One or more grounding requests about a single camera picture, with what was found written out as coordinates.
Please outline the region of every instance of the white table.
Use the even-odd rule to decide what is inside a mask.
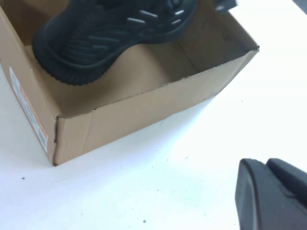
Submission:
[[[219,96],[57,168],[0,71],[0,228],[238,230],[241,158],[307,171],[307,16],[291,0],[232,13],[261,47]]]

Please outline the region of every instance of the shoe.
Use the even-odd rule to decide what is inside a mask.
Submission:
[[[37,31],[34,55],[55,79],[89,84],[129,47],[175,40],[196,7],[197,0],[71,0]]]

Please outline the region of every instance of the cardboard box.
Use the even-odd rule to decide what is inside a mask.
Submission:
[[[68,86],[41,69],[31,47],[63,1],[0,0],[0,6],[3,70],[54,165],[216,96],[259,50],[231,14],[200,0],[177,41],[131,47],[99,81]]]

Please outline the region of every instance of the shoe sole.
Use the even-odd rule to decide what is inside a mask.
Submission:
[[[40,66],[56,80],[68,84],[82,86],[92,83],[107,72],[118,57],[128,48],[137,44],[160,44],[175,40],[187,28],[194,12],[196,11],[197,4],[195,4],[192,12],[182,25],[173,31],[164,35],[154,35],[140,38],[130,42],[129,44],[121,47],[112,55],[109,55],[104,60],[92,66],[80,66],[72,63],[67,63],[65,60],[60,59],[52,53],[45,38],[45,26],[42,26],[34,36],[33,39],[33,53],[40,64]]]

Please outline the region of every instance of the white label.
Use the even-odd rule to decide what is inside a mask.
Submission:
[[[13,89],[21,103],[21,105],[23,106],[25,113],[27,114],[31,125],[33,126],[45,152],[48,152],[47,149],[47,144],[48,144],[48,135],[45,132],[42,124],[39,122],[38,117],[33,109],[33,107],[31,106],[30,101],[28,100],[27,96],[25,95],[22,86],[20,85],[15,73],[13,72],[12,68],[10,67],[10,75],[11,75],[11,80],[12,80],[12,86]]]

